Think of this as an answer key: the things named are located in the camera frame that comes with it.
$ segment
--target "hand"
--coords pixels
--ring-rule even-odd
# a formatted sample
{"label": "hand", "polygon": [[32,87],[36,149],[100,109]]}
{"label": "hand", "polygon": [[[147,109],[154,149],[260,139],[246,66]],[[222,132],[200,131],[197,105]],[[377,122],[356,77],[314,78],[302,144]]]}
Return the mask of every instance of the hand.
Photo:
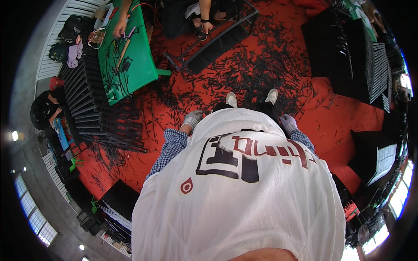
{"label": "hand", "polygon": [[284,129],[289,136],[293,131],[298,129],[298,126],[296,125],[296,120],[290,115],[283,114],[283,116],[280,117],[279,120],[282,123],[282,129]]}
{"label": "hand", "polygon": [[53,104],[58,104],[58,101],[57,101],[57,99],[56,99],[56,98],[52,98],[52,99],[51,99],[51,102],[52,102]]}
{"label": "hand", "polygon": [[196,127],[196,125],[202,120],[203,118],[203,111],[192,111],[189,112],[189,114],[187,114],[184,117],[184,122],[183,125],[190,125],[191,126],[191,132],[193,132],[193,129]]}
{"label": "hand", "polygon": [[126,30],[126,18],[119,19],[119,22],[116,24],[115,29],[113,30],[113,35],[116,37],[121,37]]}
{"label": "hand", "polygon": [[203,27],[203,32],[205,34],[208,34],[210,30],[212,30],[213,25],[210,22],[207,23],[202,23],[202,27]]}

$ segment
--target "black bag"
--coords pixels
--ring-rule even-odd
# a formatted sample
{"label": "black bag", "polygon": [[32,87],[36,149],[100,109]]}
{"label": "black bag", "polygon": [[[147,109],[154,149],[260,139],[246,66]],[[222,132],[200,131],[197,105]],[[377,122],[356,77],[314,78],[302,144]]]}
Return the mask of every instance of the black bag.
{"label": "black bag", "polygon": [[56,43],[51,46],[51,49],[49,50],[49,58],[60,63],[66,61],[68,58],[68,45],[64,43]]}
{"label": "black bag", "polygon": [[74,43],[77,35],[81,34],[81,30],[80,20],[76,16],[70,15],[61,32],[59,32],[58,37],[64,39],[67,43]]}

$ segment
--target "work glove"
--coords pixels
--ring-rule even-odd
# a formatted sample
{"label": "work glove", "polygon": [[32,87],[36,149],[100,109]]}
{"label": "work glove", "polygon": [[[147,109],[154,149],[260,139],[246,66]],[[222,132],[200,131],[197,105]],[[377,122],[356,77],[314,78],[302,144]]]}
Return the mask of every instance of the work glove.
{"label": "work glove", "polygon": [[199,121],[202,120],[202,118],[203,118],[203,111],[196,110],[196,111],[189,112],[189,114],[187,114],[184,117],[183,125],[185,124],[190,125],[193,131],[196,125],[199,123]]}
{"label": "work glove", "polygon": [[298,129],[298,126],[296,125],[296,120],[292,116],[288,114],[283,114],[283,116],[279,119],[282,122],[282,129],[284,129],[289,136],[293,131]]}

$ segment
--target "blue and white checkered arm sleeve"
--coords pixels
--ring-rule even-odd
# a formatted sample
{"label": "blue and white checkered arm sleeve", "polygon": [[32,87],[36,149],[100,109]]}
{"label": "blue and white checkered arm sleeve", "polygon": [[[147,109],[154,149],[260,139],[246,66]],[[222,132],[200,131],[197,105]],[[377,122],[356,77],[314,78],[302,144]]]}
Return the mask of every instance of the blue and white checkered arm sleeve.
{"label": "blue and white checkered arm sleeve", "polygon": [[311,140],[308,138],[308,136],[306,136],[305,134],[303,134],[303,132],[301,132],[300,130],[296,129],[294,131],[292,131],[292,133],[290,133],[290,138],[294,141],[300,142],[303,145],[307,146],[308,149],[310,151],[312,151],[312,153],[315,154],[315,146],[312,144]]}
{"label": "blue and white checkered arm sleeve", "polygon": [[166,142],[161,149],[161,154],[155,161],[151,172],[147,175],[145,180],[153,174],[161,171],[177,154],[179,154],[187,145],[187,138],[189,136],[176,129],[166,129],[164,131],[164,139]]}

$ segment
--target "concrete wall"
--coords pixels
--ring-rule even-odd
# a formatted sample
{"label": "concrete wall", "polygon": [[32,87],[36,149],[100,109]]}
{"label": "concrete wall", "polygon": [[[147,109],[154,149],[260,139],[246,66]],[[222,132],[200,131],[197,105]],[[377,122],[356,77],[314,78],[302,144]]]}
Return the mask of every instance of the concrete wall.
{"label": "concrete wall", "polygon": [[[9,123],[11,130],[23,133],[24,138],[10,146],[11,167],[27,168],[22,173],[30,194],[47,221],[58,231],[49,250],[65,261],[81,260],[130,260],[99,236],[85,232],[77,220],[76,211],[64,200],[51,179],[35,141],[35,132],[30,120],[30,108],[35,94],[35,78],[42,48],[48,33],[64,5],[65,0],[56,0],[45,13],[20,60],[13,85]],[[49,80],[38,82],[37,94],[49,89]],[[86,248],[80,251],[79,245]]]}

